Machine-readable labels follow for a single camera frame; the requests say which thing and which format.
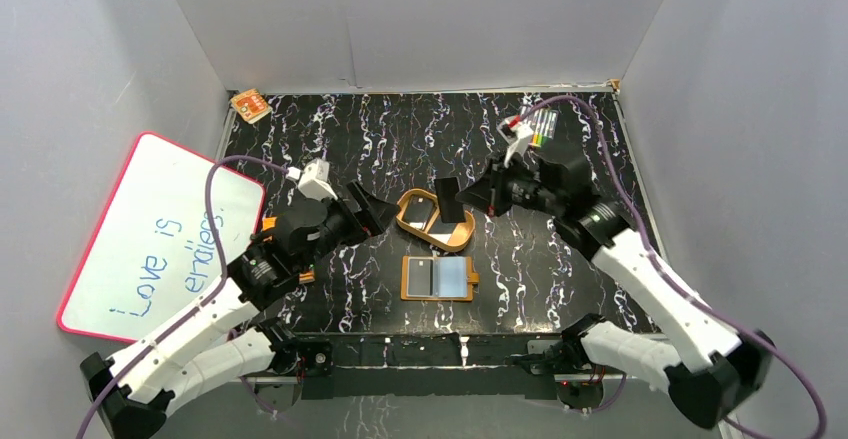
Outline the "orange leather card holder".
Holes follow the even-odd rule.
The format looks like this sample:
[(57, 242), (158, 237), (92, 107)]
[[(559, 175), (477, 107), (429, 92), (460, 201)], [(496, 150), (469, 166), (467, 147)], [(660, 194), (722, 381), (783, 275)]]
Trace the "orange leather card holder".
[[(407, 265), (410, 258), (433, 261), (433, 292), (429, 297), (407, 295)], [(456, 301), (473, 300), (474, 288), (480, 276), (474, 270), (472, 258), (466, 256), (404, 256), (401, 262), (401, 299), (405, 301)]]

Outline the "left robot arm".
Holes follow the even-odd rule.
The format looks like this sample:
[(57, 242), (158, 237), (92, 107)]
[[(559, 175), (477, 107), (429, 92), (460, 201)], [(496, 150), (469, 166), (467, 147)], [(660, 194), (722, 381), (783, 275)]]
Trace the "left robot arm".
[(347, 189), (356, 210), (332, 197), (293, 201), (196, 300), (110, 357), (84, 359), (92, 401), (84, 421), (100, 417), (113, 438), (150, 438), (182, 406), (233, 379), (304, 370), (297, 339), (275, 320), (235, 329), (293, 292), (301, 275), (338, 247), (389, 228), (398, 205), (358, 182)]

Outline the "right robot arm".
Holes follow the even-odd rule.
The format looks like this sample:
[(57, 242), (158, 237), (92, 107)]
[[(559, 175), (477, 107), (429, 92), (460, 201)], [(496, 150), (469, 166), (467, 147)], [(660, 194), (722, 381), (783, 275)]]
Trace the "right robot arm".
[(588, 314), (561, 333), (560, 355), (577, 373), (611, 366), (666, 393), (691, 423), (712, 429), (757, 392), (771, 366), (773, 341), (743, 336), (709, 317), (697, 293), (662, 260), (651, 261), (640, 234), (595, 187), (590, 163), (539, 159), (536, 169), (503, 156), (456, 193), (490, 217), (514, 206), (550, 215), (569, 247), (614, 279), (660, 327), (663, 341), (627, 332)]

